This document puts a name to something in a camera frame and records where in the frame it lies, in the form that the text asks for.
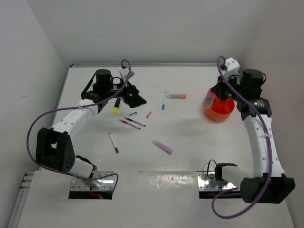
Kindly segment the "pink glue bottle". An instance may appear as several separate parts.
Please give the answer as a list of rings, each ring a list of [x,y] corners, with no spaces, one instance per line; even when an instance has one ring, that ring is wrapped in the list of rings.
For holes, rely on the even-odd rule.
[[[210,88],[202,102],[202,107],[204,109],[209,109],[211,108],[214,99],[216,98],[216,94],[212,91],[212,89]]]

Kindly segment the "yellow black highlighter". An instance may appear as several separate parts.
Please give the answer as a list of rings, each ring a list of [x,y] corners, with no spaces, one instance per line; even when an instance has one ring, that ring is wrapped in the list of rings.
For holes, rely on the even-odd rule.
[[[116,99],[116,102],[114,104],[114,107],[113,107],[113,113],[114,114],[117,114],[118,111],[119,111],[119,106],[120,106],[120,102],[121,102],[121,98],[117,98]]]

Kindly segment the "grey orange marker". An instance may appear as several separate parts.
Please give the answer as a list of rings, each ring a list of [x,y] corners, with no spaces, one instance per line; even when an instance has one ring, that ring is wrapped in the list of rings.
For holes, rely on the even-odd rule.
[[[167,99],[185,99],[187,96],[186,94],[167,94]]]

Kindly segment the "lilac marker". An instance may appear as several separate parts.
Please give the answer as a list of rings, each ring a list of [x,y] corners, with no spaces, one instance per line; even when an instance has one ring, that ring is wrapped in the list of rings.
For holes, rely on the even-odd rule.
[[[171,155],[173,152],[173,150],[170,147],[166,146],[165,144],[163,144],[162,142],[160,142],[156,139],[153,139],[152,143],[169,155]]]

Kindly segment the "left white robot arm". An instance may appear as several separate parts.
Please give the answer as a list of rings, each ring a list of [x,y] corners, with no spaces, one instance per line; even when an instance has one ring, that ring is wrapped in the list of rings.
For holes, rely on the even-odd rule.
[[[132,70],[122,68],[119,82],[114,83],[110,70],[97,70],[81,92],[76,108],[57,124],[39,130],[35,157],[38,165],[78,178],[91,179],[96,167],[88,159],[75,155],[72,140],[113,98],[121,98],[130,108],[146,104],[136,86],[128,81],[133,75]]]

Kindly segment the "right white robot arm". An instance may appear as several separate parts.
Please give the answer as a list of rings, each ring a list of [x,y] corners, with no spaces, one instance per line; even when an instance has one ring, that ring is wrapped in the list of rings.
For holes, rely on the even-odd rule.
[[[246,203],[252,203],[261,194],[259,203],[279,204],[294,190],[295,181],[286,176],[277,156],[270,103],[261,97],[265,81],[266,75],[259,70],[246,69],[240,79],[230,71],[220,71],[211,90],[221,101],[231,98],[237,103],[249,136],[253,175],[246,177],[236,164],[218,163],[215,179],[231,182]]]

